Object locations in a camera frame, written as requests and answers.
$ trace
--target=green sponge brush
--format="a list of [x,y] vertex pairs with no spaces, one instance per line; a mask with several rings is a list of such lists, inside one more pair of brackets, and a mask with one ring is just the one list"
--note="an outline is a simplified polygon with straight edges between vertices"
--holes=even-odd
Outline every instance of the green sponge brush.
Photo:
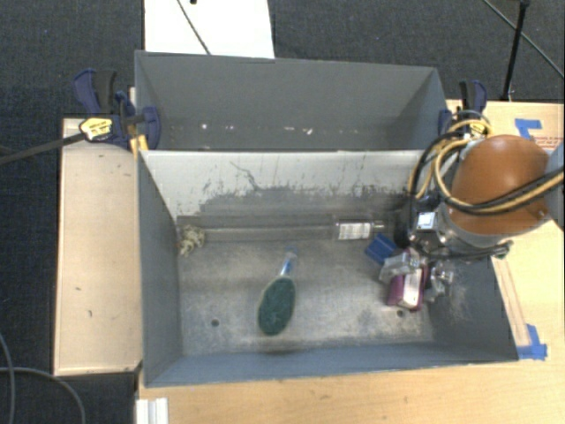
[[297,261],[297,249],[287,248],[279,276],[271,281],[261,293],[257,322],[261,331],[267,336],[281,333],[292,318],[296,286],[289,275],[296,267]]

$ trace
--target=brush handle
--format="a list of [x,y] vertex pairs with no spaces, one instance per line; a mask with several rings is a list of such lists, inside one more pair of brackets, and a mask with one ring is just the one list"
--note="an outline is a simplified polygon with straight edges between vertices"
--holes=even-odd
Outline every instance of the brush handle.
[[279,276],[289,276],[298,263],[298,250],[294,247],[287,248],[284,261],[279,270]]

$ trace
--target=yellow clamp label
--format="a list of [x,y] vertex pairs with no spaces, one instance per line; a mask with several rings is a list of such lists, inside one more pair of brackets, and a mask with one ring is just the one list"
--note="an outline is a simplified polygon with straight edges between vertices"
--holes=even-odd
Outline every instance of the yellow clamp label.
[[90,117],[79,125],[88,141],[105,141],[112,136],[112,120],[105,117]]

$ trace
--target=white label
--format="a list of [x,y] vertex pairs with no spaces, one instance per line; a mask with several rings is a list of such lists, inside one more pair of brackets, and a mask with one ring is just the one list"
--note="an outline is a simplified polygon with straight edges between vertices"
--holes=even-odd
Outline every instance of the white label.
[[338,240],[369,239],[370,223],[340,223]]
[[418,305],[420,296],[420,283],[422,282],[422,269],[416,269],[404,277],[403,299],[399,303],[401,307],[412,309]]

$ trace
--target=white paper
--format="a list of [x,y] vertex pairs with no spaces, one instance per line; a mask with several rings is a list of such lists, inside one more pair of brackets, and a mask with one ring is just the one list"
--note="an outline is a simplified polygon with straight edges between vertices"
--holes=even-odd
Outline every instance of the white paper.
[[[267,0],[180,0],[212,55],[274,58]],[[145,49],[205,54],[177,0],[145,0]]]

